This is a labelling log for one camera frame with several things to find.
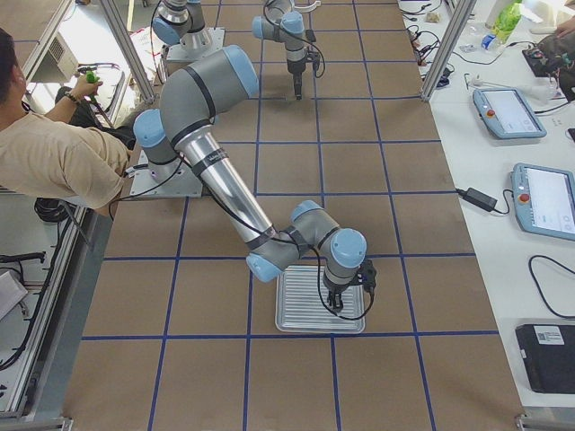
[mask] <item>metal pole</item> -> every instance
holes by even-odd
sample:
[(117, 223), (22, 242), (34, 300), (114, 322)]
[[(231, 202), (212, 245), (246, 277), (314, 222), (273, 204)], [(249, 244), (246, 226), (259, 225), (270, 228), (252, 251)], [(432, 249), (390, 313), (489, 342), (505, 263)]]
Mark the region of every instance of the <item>metal pole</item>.
[(68, 418), (32, 422), (18, 421), (0, 425), (0, 431), (71, 431), (72, 424), (72, 419)]
[(118, 7), (114, 3), (114, 0), (100, 0), (100, 3), (102, 4), (102, 9), (106, 15), (106, 21), (108, 22), (108, 25), (110, 25), (114, 39), (118, 42), (119, 48), (128, 62), (132, 75), (142, 93), (144, 102), (148, 104), (153, 103), (155, 100), (154, 87), (152, 87), (150, 82), (147, 80), (146, 70), (140, 61), (140, 58), (137, 56), (134, 44), (129, 38), (126, 26), (119, 15)]
[(436, 89), (439, 78), (443, 75), (443, 70), (446, 68), (447, 61), (449, 61), (451, 53), (456, 47), (457, 40), (469, 19), (469, 15), (475, 7), (475, 1), (459, 0), (457, 3), (453, 16), (447, 25), (446, 33), (441, 40), (441, 45), (439, 45), (438, 53), (435, 55), (433, 63), (425, 76), (425, 81), (423, 81), (423, 86), (421, 87), (421, 99), (423, 101), (431, 99), (431, 94)]

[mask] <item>light blue joint cap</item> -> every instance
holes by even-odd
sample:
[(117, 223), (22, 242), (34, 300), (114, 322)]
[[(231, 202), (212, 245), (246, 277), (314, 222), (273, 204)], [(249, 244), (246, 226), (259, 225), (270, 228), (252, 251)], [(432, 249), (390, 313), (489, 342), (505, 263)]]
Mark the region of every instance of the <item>light blue joint cap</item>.
[(160, 110), (145, 110), (134, 122), (134, 135), (144, 148), (154, 148), (165, 139)]
[(166, 45), (173, 46), (180, 43), (180, 35), (162, 18), (154, 18), (152, 28), (157, 37)]
[(307, 211), (312, 211), (313, 209), (323, 209), (319, 205), (317, 205), (313, 200), (305, 200), (301, 204), (299, 204), (296, 209), (291, 212), (290, 220), (291, 222), (295, 222), (298, 217), (300, 217), (303, 213)]
[(300, 34), (305, 30), (304, 18), (300, 12), (288, 12), (281, 19), (282, 29), (292, 34)]
[(259, 254), (250, 253), (245, 261), (252, 273), (263, 283), (268, 283), (281, 274), (278, 267)]
[(254, 16), (252, 20), (252, 34), (257, 39), (263, 39), (263, 28), (261, 27), (261, 17)]
[(245, 92), (248, 93), (249, 97), (254, 96), (258, 92), (260, 84), (258, 83), (258, 76), (255, 74), (250, 58), (237, 45), (224, 47), (223, 50), (234, 68), (235, 74), (242, 83)]
[(366, 258), (367, 241), (353, 229), (341, 229), (333, 235), (332, 256), (344, 268), (356, 268)]

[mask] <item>green handle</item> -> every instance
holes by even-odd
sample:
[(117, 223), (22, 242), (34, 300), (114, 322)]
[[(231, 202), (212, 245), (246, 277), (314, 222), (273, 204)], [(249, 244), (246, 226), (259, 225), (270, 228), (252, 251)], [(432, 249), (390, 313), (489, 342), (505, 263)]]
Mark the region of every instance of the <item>green handle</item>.
[(96, 76), (96, 74), (93, 72), (93, 70), (89, 70), (88, 72), (86, 72), (86, 81), (89, 84), (95, 84), (98, 81), (100, 81), (100, 77)]

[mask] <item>black hair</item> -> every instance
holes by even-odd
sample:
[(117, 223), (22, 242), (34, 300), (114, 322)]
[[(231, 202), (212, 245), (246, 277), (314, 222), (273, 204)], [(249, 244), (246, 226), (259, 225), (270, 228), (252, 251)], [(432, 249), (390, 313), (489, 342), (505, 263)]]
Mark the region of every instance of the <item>black hair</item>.
[(14, 40), (6, 31), (0, 28), (0, 103), (8, 98), (10, 76), (14, 66), (18, 65), (14, 52)]

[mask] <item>black box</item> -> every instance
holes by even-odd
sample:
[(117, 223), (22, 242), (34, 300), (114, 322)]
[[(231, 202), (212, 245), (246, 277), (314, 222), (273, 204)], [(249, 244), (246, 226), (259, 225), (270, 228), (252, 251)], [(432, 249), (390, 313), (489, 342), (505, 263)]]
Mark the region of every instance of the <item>black box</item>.
[(515, 333), (531, 389), (575, 393), (575, 325), (523, 325)]

